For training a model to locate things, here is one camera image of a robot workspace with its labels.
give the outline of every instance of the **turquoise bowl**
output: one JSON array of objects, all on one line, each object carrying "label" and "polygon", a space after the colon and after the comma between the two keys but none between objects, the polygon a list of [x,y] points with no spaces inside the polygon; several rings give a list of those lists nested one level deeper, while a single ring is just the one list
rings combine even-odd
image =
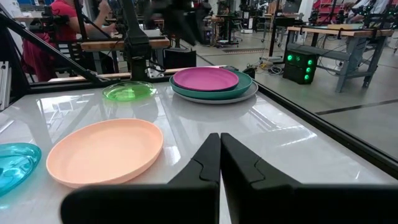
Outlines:
[{"label": "turquoise bowl", "polygon": [[0,144],[0,197],[26,180],[41,157],[42,151],[33,144]]},{"label": "turquoise bowl", "polygon": [[242,95],[245,91],[247,91],[250,88],[251,83],[253,82],[252,78],[243,72],[239,71],[231,71],[231,72],[235,73],[238,76],[239,83],[233,90],[229,91],[209,92],[209,91],[186,90],[177,86],[174,83],[173,77],[170,78],[169,82],[170,85],[172,86],[172,89],[183,96],[196,98],[196,99],[203,99],[203,100],[230,100]]}]

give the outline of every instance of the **floor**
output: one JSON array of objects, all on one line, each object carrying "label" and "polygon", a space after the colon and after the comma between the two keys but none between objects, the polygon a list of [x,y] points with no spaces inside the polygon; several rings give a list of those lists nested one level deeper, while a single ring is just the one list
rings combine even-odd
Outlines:
[{"label": "floor", "polygon": [[[267,48],[269,37],[261,42],[262,32],[253,34],[236,34],[243,41],[237,46],[226,46],[222,49],[215,47],[195,46],[198,66],[200,65],[230,65],[239,70],[259,61],[262,53],[226,53],[226,49],[256,49]],[[345,48],[344,40],[327,41],[326,48],[340,46]],[[275,55],[283,55],[281,48],[275,47]],[[364,58],[369,58],[372,52],[366,52]],[[322,64],[335,67],[334,60],[323,59]],[[379,67],[368,89],[362,88],[363,79],[349,80],[342,93],[335,93],[338,78],[325,70],[317,69],[311,85],[298,85],[281,76],[272,76],[268,72],[260,71],[256,80],[276,91],[287,99],[297,103],[305,109],[318,114],[323,119],[345,129],[351,134],[367,141],[377,148],[398,158],[396,149],[396,133],[398,132],[398,79],[395,78],[398,68],[398,54],[386,47],[379,62]]]}]

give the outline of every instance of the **white plate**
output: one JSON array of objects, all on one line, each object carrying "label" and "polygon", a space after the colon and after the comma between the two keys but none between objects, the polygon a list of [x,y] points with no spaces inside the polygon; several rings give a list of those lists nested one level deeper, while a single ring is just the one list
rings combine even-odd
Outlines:
[{"label": "white plate", "polygon": [[254,96],[257,93],[258,89],[259,89],[259,87],[257,86],[257,84],[255,82],[253,82],[251,84],[250,88],[247,91],[245,91],[242,95],[238,96],[237,98],[230,99],[230,100],[201,100],[201,99],[183,96],[176,92],[174,92],[174,94],[178,95],[179,97],[181,97],[183,99],[186,99],[186,100],[189,100],[192,102],[196,102],[196,103],[220,105],[220,104],[228,104],[228,103],[237,103],[237,102],[246,100],[246,99]]}]

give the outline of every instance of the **wooden table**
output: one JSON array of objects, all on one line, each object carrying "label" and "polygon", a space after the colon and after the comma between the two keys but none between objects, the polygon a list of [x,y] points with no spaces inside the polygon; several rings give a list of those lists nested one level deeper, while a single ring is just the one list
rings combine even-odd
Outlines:
[{"label": "wooden table", "polygon": [[[159,40],[149,40],[150,46],[156,50],[157,62],[163,65],[163,49],[170,45],[168,38]],[[117,51],[124,50],[123,40],[106,40],[106,41],[95,41],[95,42],[84,42],[81,43],[81,49],[86,52],[92,52],[95,61],[95,68],[98,74],[102,74],[101,66],[101,51]]]},{"label": "wooden table", "polygon": [[[215,66],[205,66],[205,67],[210,67],[210,68],[221,68],[225,67],[226,65],[215,65]],[[166,72],[164,72],[165,75],[167,74],[173,74],[178,71],[184,70],[187,68],[175,68],[175,69],[167,69]],[[115,74],[104,74],[104,75],[99,75],[100,77],[104,78],[129,78],[130,73],[115,73]],[[52,78],[49,82],[62,82],[62,81],[76,81],[76,80],[85,80],[84,77],[77,76],[77,77],[67,77],[67,78]]]},{"label": "wooden table", "polygon": [[[333,60],[338,60],[343,62],[341,70],[332,69],[325,67],[323,65],[317,65],[318,68],[322,68],[325,70],[329,70],[332,73],[335,73],[338,76],[338,83],[336,86],[336,92],[341,92],[345,82],[350,78],[360,78],[364,77],[363,88],[367,88],[373,78],[374,72],[377,69],[377,64],[379,63],[380,56],[382,54],[383,48],[386,43],[387,37],[392,36],[394,33],[393,30],[386,29],[386,30],[378,30],[376,33],[376,37],[374,41],[374,54],[371,57],[372,59],[369,62],[368,60],[361,61],[361,64],[368,64],[368,70],[366,72],[360,72],[358,70],[358,62],[361,55],[366,50],[368,38],[373,37],[374,33],[373,30],[370,29],[362,29],[362,30],[338,30],[338,29],[329,29],[327,26],[319,26],[319,27],[288,27],[288,39],[287,39],[287,46],[285,48],[285,57],[286,57],[286,50],[301,50],[304,52],[309,52],[311,54],[316,54],[320,57],[326,57]],[[298,32],[309,32],[313,33],[311,46],[307,45],[299,45],[294,43],[294,38]],[[347,36],[349,41],[347,41],[347,48],[346,52],[334,50],[334,49],[323,49],[317,47],[318,43],[318,36],[319,34],[330,34],[330,35],[341,35]]]},{"label": "wooden table", "polygon": [[[331,34],[331,35],[338,35],[339,30],[335,29],[328,29],[327,27],[324,27],[324,29],[317,29],[317,28],[311,28],[311,27],[288,27],[287,30],[291,31],[302,31],[302,32],[310,32],[310,33],[316,33],[316,34]],[[393,30],[386,29],[386,30],[380,30],[377,32],[376,36],[392,36],[394,33]],[[363,30],[347,30],[347,31],[341,31],[340,35],[342,36],[349,36],[349,37],[372,37],[373,35],[373,30],[371,29],[363,29]]]},{"label": "wooden table", "polygon": [[[153,49],[163,49],[170,45],[168,38],[160,40],[149,40],[149,44]],[[105,40],[96,42],[84,42],[81,49],[87,52],[98,52],[102,50],[124,50],[124,41]]]}]

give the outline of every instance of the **chair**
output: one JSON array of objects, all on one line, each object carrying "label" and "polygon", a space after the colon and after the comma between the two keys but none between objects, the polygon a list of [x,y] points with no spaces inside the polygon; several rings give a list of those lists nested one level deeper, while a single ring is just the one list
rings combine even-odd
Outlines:
[{"label": "chair", "polygon": [[[65,56],[67,56],[68,58],[70,58],[71,60],[77,62],[79,60],[81,60],[81,47],[79,43],[63,43],[63,42],[57,42],[57,49],[64,54]],[[55,71],[58,73],[65,73],[68,72],[69,73],[69,77],[76,77],[77,74],[75,74],[73,72],[73,70],[66,65],[62,65],[62,64],[56,64],[55,65]]]}]

